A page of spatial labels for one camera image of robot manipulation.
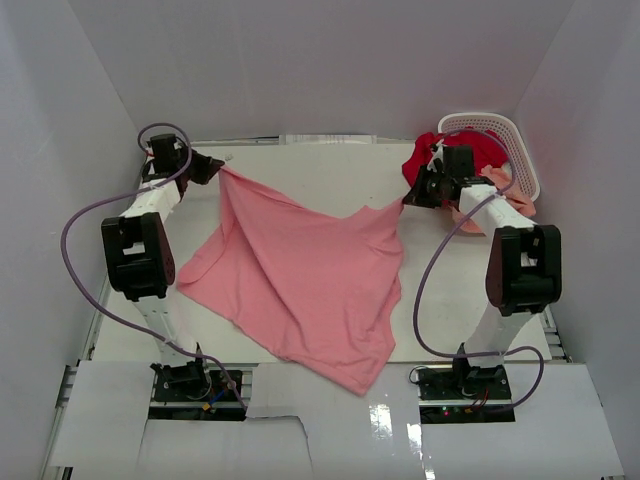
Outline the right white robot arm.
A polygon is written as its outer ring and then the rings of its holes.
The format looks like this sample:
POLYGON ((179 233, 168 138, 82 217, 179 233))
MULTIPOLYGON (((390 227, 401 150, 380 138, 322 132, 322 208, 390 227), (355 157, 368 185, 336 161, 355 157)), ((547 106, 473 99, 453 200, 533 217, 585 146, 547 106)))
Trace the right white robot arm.
POLYGON ((471 147, 431 145, 403 202, 438 208, 453 205, 490 239, 485 276, 487 306, 471 336, 437 374, 461 397, 482 401, 507 386, 504 359, 521 329, 562 290, 561 234, 519 213, 506 190, 475 171, 471 147))

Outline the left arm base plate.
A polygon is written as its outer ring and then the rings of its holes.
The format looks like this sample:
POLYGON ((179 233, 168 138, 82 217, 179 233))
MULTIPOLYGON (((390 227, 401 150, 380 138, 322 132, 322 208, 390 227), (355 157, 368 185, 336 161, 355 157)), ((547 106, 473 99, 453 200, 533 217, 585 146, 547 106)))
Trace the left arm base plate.
POLYGON ((178 367, 152 364, 154 384, 148 410, 151 420, 242 422, 245 408, 234 392, 248 403, 251 370, 219 368, 188 362, 178 367))

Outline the pink t shirt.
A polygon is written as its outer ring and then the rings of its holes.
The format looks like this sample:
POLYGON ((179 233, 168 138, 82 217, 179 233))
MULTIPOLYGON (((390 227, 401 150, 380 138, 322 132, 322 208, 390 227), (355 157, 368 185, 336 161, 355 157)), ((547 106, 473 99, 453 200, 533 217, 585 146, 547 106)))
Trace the pink t shirt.
POLYGON ((395 347, 401 201, 337 218, 229 168, 219 189, 219 226, 178 291, 275 357, 365 394, 395 347))

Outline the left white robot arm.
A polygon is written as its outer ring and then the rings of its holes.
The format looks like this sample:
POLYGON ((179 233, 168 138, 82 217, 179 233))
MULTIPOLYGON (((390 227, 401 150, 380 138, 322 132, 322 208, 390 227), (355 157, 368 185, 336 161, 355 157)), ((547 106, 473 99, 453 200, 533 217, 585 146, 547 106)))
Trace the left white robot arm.
POLYGON ((142 315, 156 340, 161 361, 154 364, 159 385, 190 400, 206 398, 211 374, 201 359, 184 353, 201 351, 185 324, 173 318, 169 287, 176 265, 165 221, 182 201, 191 183, 207 184, 224 165, 190 151, 184 140, 166 133, 147 142, 141 186, 148 190, 117 217, 102 221, 101 234, 111 287, 124 295, 142 315))

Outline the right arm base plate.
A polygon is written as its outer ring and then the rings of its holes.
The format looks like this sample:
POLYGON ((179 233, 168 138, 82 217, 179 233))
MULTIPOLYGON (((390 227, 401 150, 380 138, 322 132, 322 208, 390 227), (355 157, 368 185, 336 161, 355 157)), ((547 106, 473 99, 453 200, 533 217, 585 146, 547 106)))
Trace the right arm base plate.
POLYGON ((512 393, 503 366, 472 369, 464 376, 452 366, 414 367, 408 380, 418 388, 422 425, 513 423, 512 393))

